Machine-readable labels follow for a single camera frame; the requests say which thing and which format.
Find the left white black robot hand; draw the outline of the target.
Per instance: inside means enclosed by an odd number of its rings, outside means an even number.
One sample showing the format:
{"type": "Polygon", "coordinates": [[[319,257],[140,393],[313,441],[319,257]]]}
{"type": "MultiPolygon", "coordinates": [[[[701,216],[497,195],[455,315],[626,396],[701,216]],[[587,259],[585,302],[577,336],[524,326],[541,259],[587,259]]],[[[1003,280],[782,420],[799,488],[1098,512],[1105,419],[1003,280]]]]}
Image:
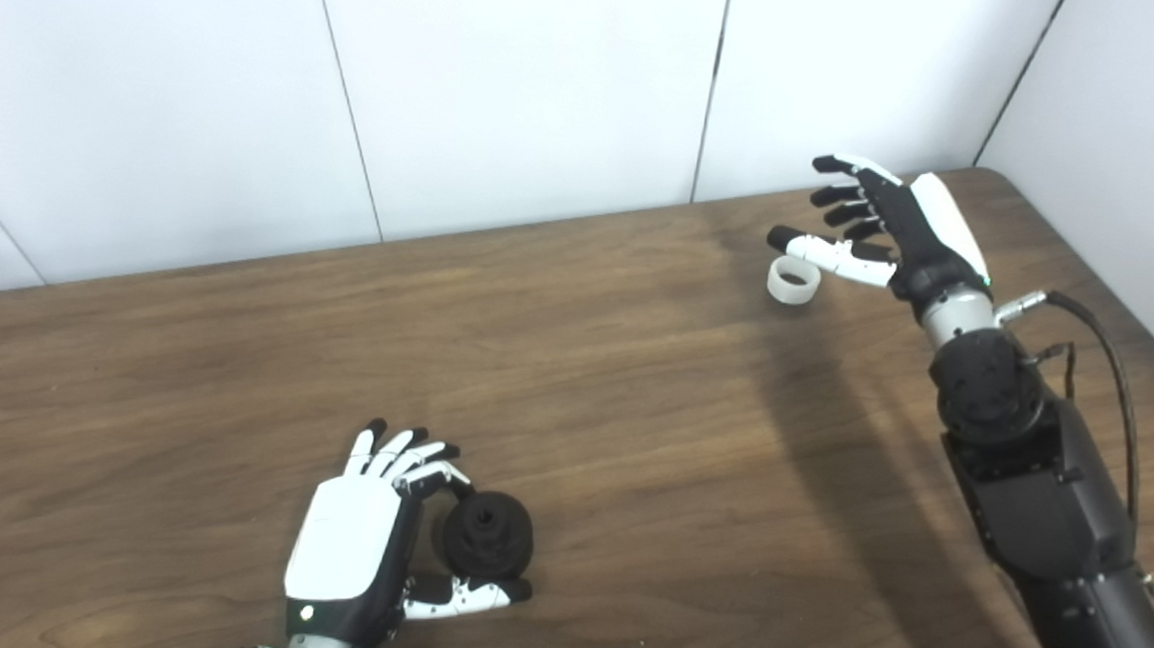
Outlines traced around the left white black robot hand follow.
{"type": "Polygon", "coordinates": [[[529,508],[477,490],[424,428],[360,430],[306,508],[285,570],[287,648],[379,648],[407,621],[532,600],[529,508]]]}

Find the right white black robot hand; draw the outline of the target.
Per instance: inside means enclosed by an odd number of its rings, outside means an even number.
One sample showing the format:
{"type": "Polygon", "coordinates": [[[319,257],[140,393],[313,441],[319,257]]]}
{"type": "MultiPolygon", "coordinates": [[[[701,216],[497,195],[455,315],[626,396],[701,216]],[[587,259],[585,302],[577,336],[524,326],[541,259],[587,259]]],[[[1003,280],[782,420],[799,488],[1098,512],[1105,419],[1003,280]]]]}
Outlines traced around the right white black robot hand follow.
{"type": "Polygon", "coordinates": [[[810,196],[838,236],[775,225],[769,248],[840,279],[886,288],[915,316],[956,293],[992,296],[986,258],[941,178],[926,173],[905,183],[849,155],[817,156],[812,166],[845,178],[810,196]]]}

